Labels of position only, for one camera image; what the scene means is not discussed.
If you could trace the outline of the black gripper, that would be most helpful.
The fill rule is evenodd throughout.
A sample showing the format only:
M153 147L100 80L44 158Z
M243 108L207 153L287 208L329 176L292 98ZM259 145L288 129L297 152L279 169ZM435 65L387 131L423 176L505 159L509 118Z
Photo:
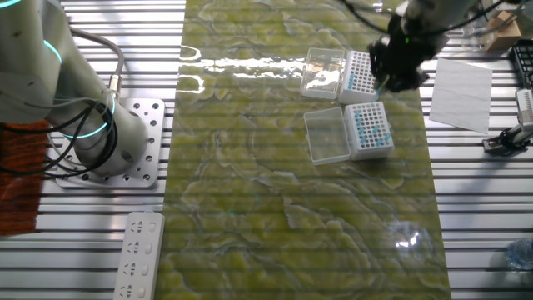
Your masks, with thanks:
M371 72L378 82L386 82L390 92L416 90L429 75L421 63L441 51L441 20L436 13L393 14L387 31L390 39L369 44Z

